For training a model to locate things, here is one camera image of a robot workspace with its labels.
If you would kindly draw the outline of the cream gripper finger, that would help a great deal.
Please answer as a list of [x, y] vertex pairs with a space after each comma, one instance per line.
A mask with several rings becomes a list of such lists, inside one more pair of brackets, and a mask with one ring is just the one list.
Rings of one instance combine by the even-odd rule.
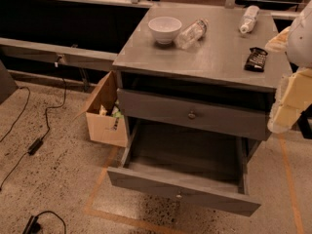
[[269, 40], [265, 45], [265, 50], [268, 52], [280, 53], [287, 49], [290, 27], [286, 27], [279, 32], [275, 37]]
[[283, 76], [269, 114], [269, 131], [280, 134], [290, 130], [311, 104], [312, 69], [300, 67], [291, 76]]

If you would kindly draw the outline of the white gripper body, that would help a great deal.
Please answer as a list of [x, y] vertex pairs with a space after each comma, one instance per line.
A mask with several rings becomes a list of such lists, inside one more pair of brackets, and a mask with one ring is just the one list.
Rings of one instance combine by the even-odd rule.
[[291, 63], [312, 67], [312, 0], [292, 22], [286, 52]]

